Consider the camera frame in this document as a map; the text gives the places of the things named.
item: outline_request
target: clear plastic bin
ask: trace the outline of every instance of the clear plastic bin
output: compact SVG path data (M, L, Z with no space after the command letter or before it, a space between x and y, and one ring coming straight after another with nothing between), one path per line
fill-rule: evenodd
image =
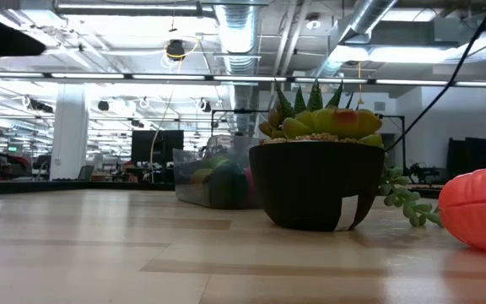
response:
M260 208L249 167L257 138L213 136L201 152L174 149L175 195L213 209Z

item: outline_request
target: succulent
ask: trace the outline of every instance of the succulent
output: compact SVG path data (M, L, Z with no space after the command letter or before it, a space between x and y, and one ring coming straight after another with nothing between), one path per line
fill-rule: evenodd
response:
M418 204L418 200L421 198L419 193L411 192L403 187L409 182L410 180L402 175L401 168L390 169L384 164L380 186L381 195L386 195L384 204L402 208L402 213L414 227L425 225L427 220L443 227L438 207L433 210L431 204Z
M345 109L339 107L343 83L333 97L323 106L321 89L315 80L310 91L310 98L305 105L301 88L298 89L294 106L286 99L276 83L278 103L269 112L267 122L260 124L262 133L272 139L272 143L293 140L323 140L346 143L368 144L384 148L380 134L375 133L381 127L381 119L366 109ZM386 206L402 207L402 213L409 218L413 226L424 225L427 221L442 227L439 210L432 210L430 204L418 204L419 193L410 192L404 186L409 179L402 175L402 169L387 168L384 163L380 191L386 195Z
M354 111L338 107L343 84L327 102L326 107L323 106L318 80L312 85L307 105L301 88L296 93L294 106L286 99L279 84L275 84L275 89L278 103L269 112L267 122L259 126L260 131L271 138L280 138L279 131L284 131L285 138L288 139L313 133L328 133L339 138L360 139L373 134L381 127L380 118L372 111L365 109Z

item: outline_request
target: wooden table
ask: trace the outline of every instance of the wooden table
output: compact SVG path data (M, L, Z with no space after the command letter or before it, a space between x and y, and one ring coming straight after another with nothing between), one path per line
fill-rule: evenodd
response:
M174 193L0 196L0 303L486 304L486 253L376 202L356 231L290 231Z

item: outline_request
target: black pot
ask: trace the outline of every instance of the black pot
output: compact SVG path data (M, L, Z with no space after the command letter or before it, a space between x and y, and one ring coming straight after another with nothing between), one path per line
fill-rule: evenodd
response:
M305 231L353 229L380 185L384 149L333 142L251 148L258 199L275 224Z

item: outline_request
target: red object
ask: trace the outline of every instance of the red object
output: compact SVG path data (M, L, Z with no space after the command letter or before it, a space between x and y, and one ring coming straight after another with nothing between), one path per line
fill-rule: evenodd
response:
M486 169L449 181L439 206L442 223L454 237L486 250Z
M15 160L15 161L18 161L20 164L24 165L24 166L29 166L30 163L22 156L14 156L14 155L10 155L8 158L12 159L12 160Z
M250 203L252 203L257 199L257 190L254 188L254 181L252 180L252 171L250 167L245 169L245 177L249 183L249 195L247 199L250 201Z

